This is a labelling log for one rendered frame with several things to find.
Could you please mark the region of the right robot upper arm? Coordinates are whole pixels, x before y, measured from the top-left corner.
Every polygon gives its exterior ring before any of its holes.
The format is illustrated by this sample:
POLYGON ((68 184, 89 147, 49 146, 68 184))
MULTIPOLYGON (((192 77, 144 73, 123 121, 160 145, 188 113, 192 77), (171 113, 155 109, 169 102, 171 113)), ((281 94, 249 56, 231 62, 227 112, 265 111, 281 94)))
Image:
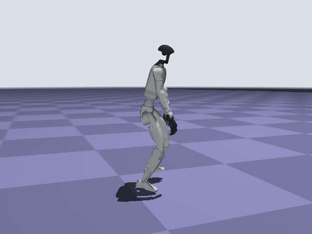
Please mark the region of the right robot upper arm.
POLYGON ((155 80, 155 88, 156 88, 156 96, 159 98, 159 92, 162 91, 162 69, 154 68, 153 69, 153 77, 155 80))

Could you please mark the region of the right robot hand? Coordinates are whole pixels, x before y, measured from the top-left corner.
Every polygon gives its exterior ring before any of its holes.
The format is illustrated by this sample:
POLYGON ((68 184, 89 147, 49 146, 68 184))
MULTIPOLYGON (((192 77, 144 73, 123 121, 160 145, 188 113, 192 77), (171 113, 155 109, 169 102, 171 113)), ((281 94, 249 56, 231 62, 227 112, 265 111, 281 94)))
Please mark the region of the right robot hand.
POLYGON ((174 117, 170 119, 169 115, 166 115, 167 121, 170 123, 171 133, 169 135, 174 135, 177 132, 177 123, 175 122, 174 117))

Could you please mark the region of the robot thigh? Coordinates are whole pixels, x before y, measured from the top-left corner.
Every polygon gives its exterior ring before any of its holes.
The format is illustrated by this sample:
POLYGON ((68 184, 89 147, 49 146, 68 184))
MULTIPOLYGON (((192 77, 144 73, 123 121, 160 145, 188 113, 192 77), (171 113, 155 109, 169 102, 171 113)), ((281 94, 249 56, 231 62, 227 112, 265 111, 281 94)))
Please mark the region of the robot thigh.
POLYGON ((166 125, 163 117, 160 115, 160 113, 155 108, 154 108, 153 115, 155 116, 155 118, 157 119, 157 121, 160 124, 160 127, 161 127, 162 132, 163 132, 163 136, 164 136, 164 145, 165 145, 165 147, 167 147, 169 145, 169 132, 168 132, 167 125, 166 125))
POLYGON ((164 155, 165 145, 164 145, 163 132, 162 132, 159 122, 157 121, 157 119, 151 112, 148 113, 147 111, 144 111, 142 113, 140 120, 144 125, 148 125, 151 123, 148 128, 149 128, 150 135, 156 144, 156 147, 154 149, 158 148, 161 151, 161 157, 162 157, 164 155))

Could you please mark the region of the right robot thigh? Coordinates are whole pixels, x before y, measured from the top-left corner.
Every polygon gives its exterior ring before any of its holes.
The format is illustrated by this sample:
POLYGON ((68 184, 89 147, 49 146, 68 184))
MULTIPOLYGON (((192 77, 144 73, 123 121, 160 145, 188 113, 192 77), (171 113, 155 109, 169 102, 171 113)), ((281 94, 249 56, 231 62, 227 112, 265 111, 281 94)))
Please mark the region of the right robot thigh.
POLYGON ((151 112, 148 113, 147 111, 144 111, 142 113, 140 120, 144 125, 148 125, 151 123, 148 128, 149 128, 150 135, 156 144, 156 147, 154 149, 158 148, 161 151, 161 157, 162 157, 164 155, 165 145, 164 145, 163 132, 162 132, 159 122, 157 121, 157 119, 151 112))

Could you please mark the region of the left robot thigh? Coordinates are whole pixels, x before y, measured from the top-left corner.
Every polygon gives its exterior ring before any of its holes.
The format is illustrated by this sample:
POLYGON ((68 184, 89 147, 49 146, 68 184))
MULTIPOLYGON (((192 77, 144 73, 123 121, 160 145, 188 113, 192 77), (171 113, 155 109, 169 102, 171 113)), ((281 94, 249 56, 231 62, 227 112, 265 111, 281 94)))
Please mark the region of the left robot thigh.
POLYGON ((161 127, 162 132, 163 132, 163 136, 164 136, 164 145, 165 145, 165 147, 167 147, 169 145, 169 132, 168 132, 167 125, 166 125, 163 117, 160 115, 160 113, 155 108, 154 108, 153 115, 155 116, 155 118, 157 119, 157 121, 160 124, 160 127, 161 127))

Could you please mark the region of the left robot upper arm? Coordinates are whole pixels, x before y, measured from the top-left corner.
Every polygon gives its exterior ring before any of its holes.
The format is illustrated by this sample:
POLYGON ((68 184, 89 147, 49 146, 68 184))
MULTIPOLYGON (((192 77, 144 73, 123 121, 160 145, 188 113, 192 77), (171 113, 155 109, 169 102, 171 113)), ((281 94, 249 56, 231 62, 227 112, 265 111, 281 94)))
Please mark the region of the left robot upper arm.
POLYGON ((161 89, 167 93, 167 90, 168 90, 168 89, 167 89, 167 87, 164 86, 164 84, 163 84, 163 86, 162 86, 161 89))

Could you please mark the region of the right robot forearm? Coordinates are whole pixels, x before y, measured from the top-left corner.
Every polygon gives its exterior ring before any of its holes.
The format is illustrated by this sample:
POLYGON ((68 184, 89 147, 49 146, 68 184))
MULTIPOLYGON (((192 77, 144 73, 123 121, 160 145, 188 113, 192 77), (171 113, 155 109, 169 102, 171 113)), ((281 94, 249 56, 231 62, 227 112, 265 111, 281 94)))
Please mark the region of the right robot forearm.
POLYGON ((160 100, 159 104, 161 104, 165 116, 169 115, 171 119, 173 117, 173 113, 171 112, 171 109, 168 105, 166 93, 164 91, 159 92, 159 100, 160 100))

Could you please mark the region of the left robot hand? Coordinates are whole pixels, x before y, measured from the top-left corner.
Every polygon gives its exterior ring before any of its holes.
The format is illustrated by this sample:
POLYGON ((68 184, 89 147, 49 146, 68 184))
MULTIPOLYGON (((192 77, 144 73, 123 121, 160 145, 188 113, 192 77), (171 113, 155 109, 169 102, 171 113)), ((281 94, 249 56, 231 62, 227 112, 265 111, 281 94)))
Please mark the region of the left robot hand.
POLYGON ((168 124, 168 126, 170 125, 169 121, 167 121, 165 114, 163 115, 163 119, 166 122, 166 125, 168 124))

